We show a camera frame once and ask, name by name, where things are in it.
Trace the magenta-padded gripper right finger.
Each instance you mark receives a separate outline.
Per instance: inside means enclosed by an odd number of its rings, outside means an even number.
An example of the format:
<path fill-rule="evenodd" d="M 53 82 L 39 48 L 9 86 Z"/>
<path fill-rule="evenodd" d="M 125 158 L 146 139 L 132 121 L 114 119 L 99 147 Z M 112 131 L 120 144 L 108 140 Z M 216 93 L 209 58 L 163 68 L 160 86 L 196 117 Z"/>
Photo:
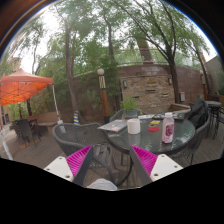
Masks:
<path fill-rule="evenodd" d="M 155 155 L 135 145 L 130 147 L 130 156 L 143 186 L 182 169 L 167 155 Z"/>

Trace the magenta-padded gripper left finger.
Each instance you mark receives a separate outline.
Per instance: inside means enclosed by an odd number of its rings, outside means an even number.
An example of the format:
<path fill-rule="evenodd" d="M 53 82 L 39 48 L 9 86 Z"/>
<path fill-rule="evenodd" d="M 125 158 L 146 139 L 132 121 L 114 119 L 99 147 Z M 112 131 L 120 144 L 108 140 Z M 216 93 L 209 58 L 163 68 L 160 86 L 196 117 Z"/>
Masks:
<path fill-rule="evenodd" d="M 89 145 L 68 157 L 57 157 L 44 170 L 82 186 L 92 158 L 93 146 Z"/>

